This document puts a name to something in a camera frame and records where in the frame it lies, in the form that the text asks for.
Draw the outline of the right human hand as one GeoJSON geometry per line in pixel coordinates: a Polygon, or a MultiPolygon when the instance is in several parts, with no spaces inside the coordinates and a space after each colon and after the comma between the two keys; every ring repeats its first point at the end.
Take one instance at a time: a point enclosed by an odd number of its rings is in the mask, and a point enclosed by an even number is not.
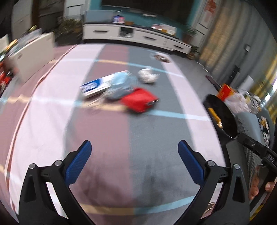
{"type": "MultiPolygon", "coordinates": [[[[261,170],[261,168],[263,168],[264,166],[263,165],[258,165],[256,167],[256,173],[251,181],[251,185],[250,185],[250,189],[249,189],[249,193],[248,193],[248,197],[249,197],[249,200],[253,200],[259,193],[259,188],[258,188],[258,185],[260,183],[260,177],[259,177],[259,172],[261,170]]],[[[275,182],[274,181],[271,181],[271,182],[268,182],[266,185],[265,185],[265,191],[268,192],[268,193],[271,193],[274,189],[274,186],[275,186],[275,182]]]]}

